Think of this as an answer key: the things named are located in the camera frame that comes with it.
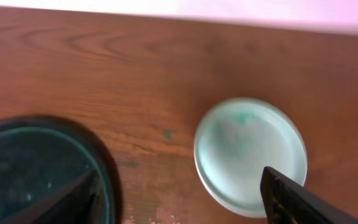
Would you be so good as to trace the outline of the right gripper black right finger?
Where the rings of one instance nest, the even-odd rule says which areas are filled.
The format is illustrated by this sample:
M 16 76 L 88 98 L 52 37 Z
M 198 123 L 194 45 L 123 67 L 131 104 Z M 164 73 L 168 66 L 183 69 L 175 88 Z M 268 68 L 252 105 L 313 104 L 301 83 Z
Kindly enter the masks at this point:
M 325 202 L 272 167 L 265 167 L 260 191 L 269 224 L 358 224 L 358 219 Z

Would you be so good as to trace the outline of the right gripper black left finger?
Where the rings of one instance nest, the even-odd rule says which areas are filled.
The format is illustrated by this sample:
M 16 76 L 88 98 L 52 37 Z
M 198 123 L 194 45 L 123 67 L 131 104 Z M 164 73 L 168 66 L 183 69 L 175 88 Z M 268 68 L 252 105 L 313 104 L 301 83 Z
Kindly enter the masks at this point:
M 5 196 L 0 223 L 101 223 L 101 177 L 94 169 L 63 182 L 15 184 Z

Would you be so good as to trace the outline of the mint plate front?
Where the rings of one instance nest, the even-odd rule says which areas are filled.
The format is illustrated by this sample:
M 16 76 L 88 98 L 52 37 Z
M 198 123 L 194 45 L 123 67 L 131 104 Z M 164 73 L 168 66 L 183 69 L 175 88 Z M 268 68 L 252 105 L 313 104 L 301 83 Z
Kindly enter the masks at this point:
M 253 98 L 234 98 L 210 109 L 194 140 L 197 173 L 210 196 L 249 218 L 265 218 L 260 182 L 273 167 L 304 185 L 308 158 L 302 136 L 277 107 Z

